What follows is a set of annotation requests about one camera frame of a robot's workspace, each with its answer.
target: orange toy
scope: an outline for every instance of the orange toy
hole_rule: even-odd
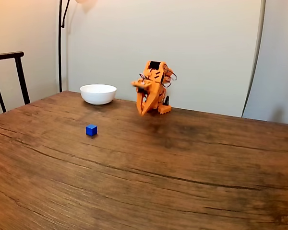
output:
[[[168,104],[165,84],[170,86],[171,80],[177,79],[173,71],[165,62],[148,61],[140,76],[139,80],[131,82],[137,88],[136,106],[139,113],[144,115],[151,109],[157,109],[161,114],[170,112],[172,107]]]

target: black chair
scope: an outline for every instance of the black chair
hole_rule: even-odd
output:
[[[24,80],[23,66],[21,64],[21,57],[23,57],[23,56],[24,56],[24,52],[13,52],[13,53],[0,54],[0,60],[10,59],[10,58],[15,59],[19,83],[20,83],[20,88],[21,88],[21,91],[23,93],[24,104],[29,104],[30,98],[29,98],[28,89],[27,89],[27,86],[26,86],[25,80]],[[0,92],[0,105],[1,105],[2,111],[5,113],[6,109],[4,106],[1,92]]]

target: table surface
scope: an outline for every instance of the table surface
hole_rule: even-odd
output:
[[[28,229],[288,230],[288,125],[74,92],[11,110],[0,230]]]

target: blue block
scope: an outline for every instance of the blue block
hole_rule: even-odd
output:
[[[89,136],[94,136],[97,134],[97,126],[89,125],[86,127],[86,134]]]

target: wall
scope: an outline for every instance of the wall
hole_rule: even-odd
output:
[[[24,51],[22,62],[31,101],[57,92],[58,2],[0,0],[0,53]],[[24,104],[13,59],[0,61],[0,90],[7,110]]]
[[[266,1],[258,62],[243,117],[288,123],[288,0]]]
[[[68,86],[105,83],[136,100],[130,82],[148,60],[178,75],[174,107],[241,116],[252,71],[260,0],[71,1]]]

